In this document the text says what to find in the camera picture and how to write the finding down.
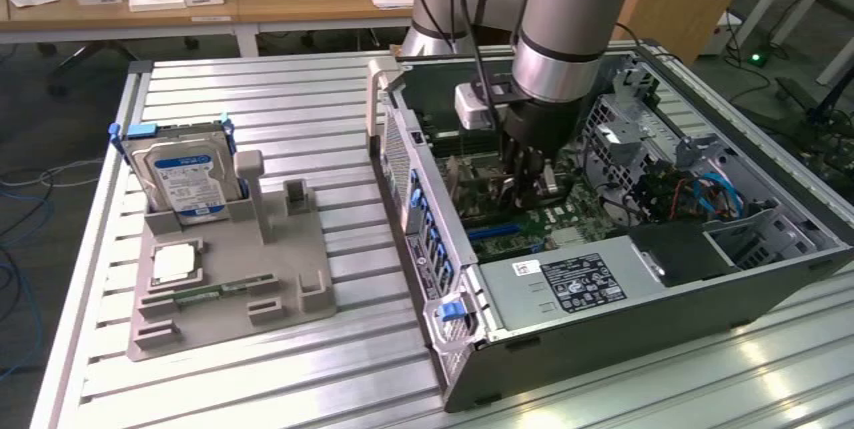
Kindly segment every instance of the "motherboard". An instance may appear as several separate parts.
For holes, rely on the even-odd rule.
[[[563,197],[526,210],[502,204],[510,176],[496,153],[451,156],[436,163],[480,263],[599,241],[618,229],[568,149],[555,163]]]

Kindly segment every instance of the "blue hard drive label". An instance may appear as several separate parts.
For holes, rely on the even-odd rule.
[[[213,159],[205,154],[160,159],[155,171],[172,210],[183,216],[204,216],[225,207],[219,181],[211,177]]]

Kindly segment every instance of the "aluminum extrusion table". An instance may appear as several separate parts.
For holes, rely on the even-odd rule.
[[[128,76],[120,123],[200,121],[227,111],[239,148],[264,153],[265,187],[307,178],[340,312],[131,362],[145,200],[109,149],[33,427],[851,427],[851,270],[727,334],[486,408],[441,412],[364,147],[365,65],[383,55],[164,62]],[[679,64],[667,64],[722,103]],[[680,102],[660,95],[678,111]]]

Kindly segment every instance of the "power supply label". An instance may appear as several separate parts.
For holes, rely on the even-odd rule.
[[[623,288],[599,254],[540,264],[566,312],[578,312],[626,299]]]

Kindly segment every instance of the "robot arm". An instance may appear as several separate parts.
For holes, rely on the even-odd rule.
[[[459,1],[423,0],[420,4],[416,0],[412,30],[403,46],[407,55],[451,52],[444,38],[456,41],[452,52],[467,52],[471,39],[463,29],[466,14],[459,11]],[[582,100],[595,81],[623,1],[467,0],[467,17],[475,25],[515,29],[522,12],[511,95],[484,97],[483,91],[474,90],[476,82],[472,90],[457,88],[456,94],[460,114],[478,109],[499,114],[486,106],[491,100],[502,103],[496,122],[503,140],[500,156],[514,180],[508,199],[518,207],[547,199],[554,191],[551,161],[571,138],[584,109]]]

